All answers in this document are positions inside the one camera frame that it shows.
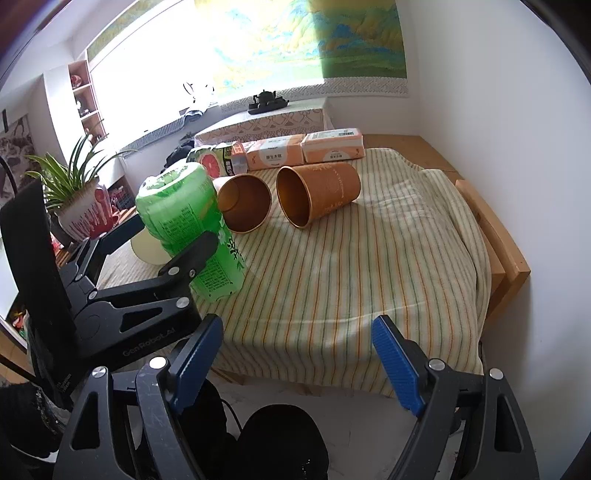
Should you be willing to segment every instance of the white flower pot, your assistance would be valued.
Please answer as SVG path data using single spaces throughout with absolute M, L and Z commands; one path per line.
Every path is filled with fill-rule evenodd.
M 79 242 L 110 231 L 118 220 L 111 209 L 109 192 L 99 185 L 98 178 L 88 182 L 60 207 L 57 217 L 64 231 Z

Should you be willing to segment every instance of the poster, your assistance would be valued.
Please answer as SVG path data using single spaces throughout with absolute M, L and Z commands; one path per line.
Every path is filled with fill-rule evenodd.
M 195 5 L 199 43 L 209 43 L 203 50 L 213 52 L 200 58 L 196 51 L 196 59 L 203 74 L 213 77 L 218 98 L 350 78 L 364 80 L 328 83 L 341 88 L 337 93 L 372 93 L 372 85 L 374 93 L 384 93 L 378 78 L 407 77 L 395 0 L 195 0 Z
M 35 149 L 26 116 L 10 125 L 8 132 L 0 132 L 0 155 L 8 164 L 19 189 L 33 181 L 31 177 L 25 175 L 27 170 L 41 171 L 39 163 L 27 158 L 27 155 L 34 154 Z M 12 197 L 14 197 L 12 185 L 6 172 L 0 167 L 0 208 Z

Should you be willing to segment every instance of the potted plant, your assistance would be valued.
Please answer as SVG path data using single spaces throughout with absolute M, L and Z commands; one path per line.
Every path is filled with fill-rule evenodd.
M 82 162 L 81 155 L 89 134 L 80 137 L 70 155 L 68 166 L 59 163 L 49 153 L 45 157 L 28 155 L 41 166 L 41 172 L 28 171 L 27 175 L 40 179 L 44 186 L 45 205 L 48 212 L 55 211 L 61 227 L 74 240 L 96 238 L 108 232 L 117 223 L 113 215 L 109 193 L 99 184 L 98 174 L 108 162 L 120 156 L 119 152 L 109 158 L 102 158 L 94 168 L 90 161 L 102 150 L 96 151 L 95 143 Z

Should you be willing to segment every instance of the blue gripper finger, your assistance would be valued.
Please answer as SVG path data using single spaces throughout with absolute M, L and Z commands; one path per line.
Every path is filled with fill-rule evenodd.
M 195 403 L 222 341 L 222 319 L 208 314 L 181 351 L 183 358 L 177 357 L 171 365 L 168 373 L 175 388 L 168 403 L 177 415 Z
M 418 417 L 426 406 L 419 393 L 419 376 L 388 323 L 396 328 L 387 315 L 380 315 L 374 319 L 371 326 L 371 340 L 398 401 Z

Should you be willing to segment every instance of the tiled floor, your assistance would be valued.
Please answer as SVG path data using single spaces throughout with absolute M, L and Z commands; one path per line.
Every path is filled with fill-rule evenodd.
M 244 425 L 257 409 L 272 403 L 297 405 L 314 419 L 330 456 L 329 480 L 381 480 L 392 471 L 415 418 L 397 400 L 380 395 L 323 388 L 319 397 L 299 395 L 287 382 L 248 378 L 245 385 L 230 384 L 215 374 L 208 378 Z M 228 431 L 238 435 L 230 412 Z M 448 441 L 437 480 L 451 475 L 461 435 Z

